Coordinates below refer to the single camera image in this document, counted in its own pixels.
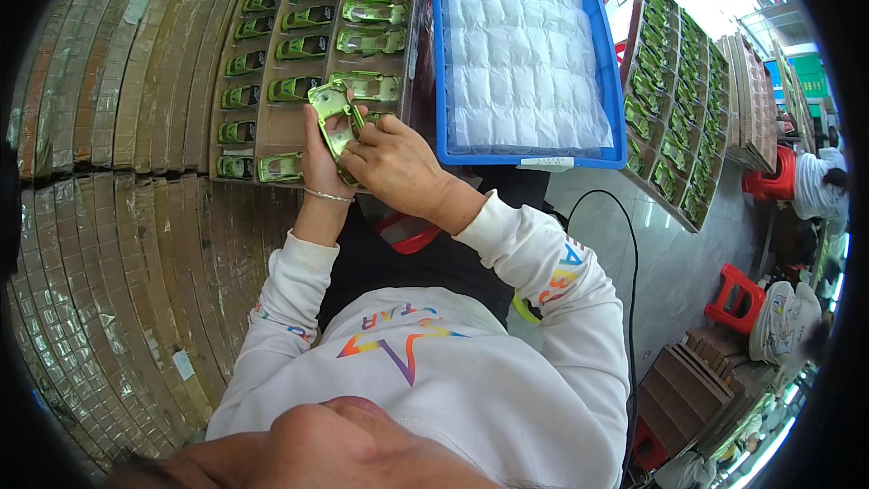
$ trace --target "white sweatshirt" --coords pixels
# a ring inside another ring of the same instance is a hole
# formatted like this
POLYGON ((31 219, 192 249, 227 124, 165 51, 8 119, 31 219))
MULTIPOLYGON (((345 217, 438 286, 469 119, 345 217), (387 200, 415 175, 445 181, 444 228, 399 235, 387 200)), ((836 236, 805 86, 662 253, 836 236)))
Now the white sweatshirt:
POLYGON ((597 256, 552 217, 489 194, 456 240, 540 307, 543 353, 480 302, 443 288, 367 292, 329 324, 316 315, 338 247, 288 234, 207 440, 267 431, 299 404, 368 398, 495 481, 613 487, 625 451, 621 302, 597 256))

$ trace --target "yellow-green object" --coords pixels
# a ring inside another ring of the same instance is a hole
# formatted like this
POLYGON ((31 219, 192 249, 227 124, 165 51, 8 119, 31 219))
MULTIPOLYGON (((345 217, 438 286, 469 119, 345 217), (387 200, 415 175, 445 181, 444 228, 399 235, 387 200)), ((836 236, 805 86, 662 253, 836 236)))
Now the yellow-green object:
POLYGON ((540 324, 540 320, 538 320, 531 310, 528 308, 531 306, 531 303, 527 301, 527 299, 520 299, 516 294, 513 295, 513 308, 516 309, 516 312, 522 316, 522 319, 535 325, 540 324))

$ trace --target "finger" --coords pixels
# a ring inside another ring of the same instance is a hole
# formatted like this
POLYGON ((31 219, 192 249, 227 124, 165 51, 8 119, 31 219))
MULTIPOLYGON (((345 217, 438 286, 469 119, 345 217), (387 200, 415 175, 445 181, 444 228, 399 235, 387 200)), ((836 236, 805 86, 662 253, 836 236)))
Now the finger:
POLYGON ((374 123, 366 123, 359 133, 359 141, 367 146, 380 146, 389 139, 389 135, 377 129, 374 123))
POLYGON ((338 158, 339 162, 341 162, 341 166, 347 169, 347 171, 353 174, 353 178, 360 179, 363 177, 365 173, 365 169, 368 166, 368 163, 355 153, 352 153, 348 150, 345 150, 344 153, 338 158))
POLYGON ((374 157, 374 147, 360 144, 356 140, 349 141, 345 148, 347 149, 347 151, 353 153, 354 155, 359 155, 366 161, 369 161, 374 157))
POLYGON ((380 121, 377 122, 377 128, 389 134, 403 134, 411 129, 409 126, 401 123, 395 115, 384 115, 380 121))

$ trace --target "label sticker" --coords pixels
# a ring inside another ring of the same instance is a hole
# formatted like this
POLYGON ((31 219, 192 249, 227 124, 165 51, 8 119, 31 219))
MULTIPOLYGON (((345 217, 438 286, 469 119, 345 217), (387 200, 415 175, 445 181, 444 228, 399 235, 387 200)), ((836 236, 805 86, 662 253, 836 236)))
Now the label sticker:
POLYGON ((148 8, 150 0, 129 0, 127 9, 124 10, 124 21, 130 25, 138 25, 145 15, 145 9, 148 8))
POLYGON ((180 352, 172 355, 172 360, 175 362, 175 367, 178 369, 178 373, 184 381, 187 381, 190 376, 195 374, 193 365, 190 364, 190 357, 187 356, 186 350, 182 349, 180 352))

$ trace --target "tiled floor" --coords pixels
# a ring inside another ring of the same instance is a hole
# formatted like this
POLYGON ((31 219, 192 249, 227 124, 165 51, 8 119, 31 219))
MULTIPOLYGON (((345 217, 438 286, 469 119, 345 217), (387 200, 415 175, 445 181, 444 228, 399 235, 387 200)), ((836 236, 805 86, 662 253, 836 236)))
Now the tiled floor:
MULTIPOLYGON (((637 378, 642 379, 660 349, 681 339, 686 330, 705 325, 703 307, 720 285, 725 263, 750 273, 759 262, 766 229, 755 224, 752 203, 740 187, 742 170, 726 162, 710 215, 699 234, 690 234, 621 173, 577 168, 553 174, 547 201, 567 216, 581 195, 592 189, 612 192, 631 215, 640 253, 637 276, 634 342, 637 378)), ((597 253, 627 313, 634 272, 634 246, 618 206, 604 194, 589 195, 570 223, 571 236, 597 253)), ((515 311, 510 333, 536 348, 536 326, 515 311)))

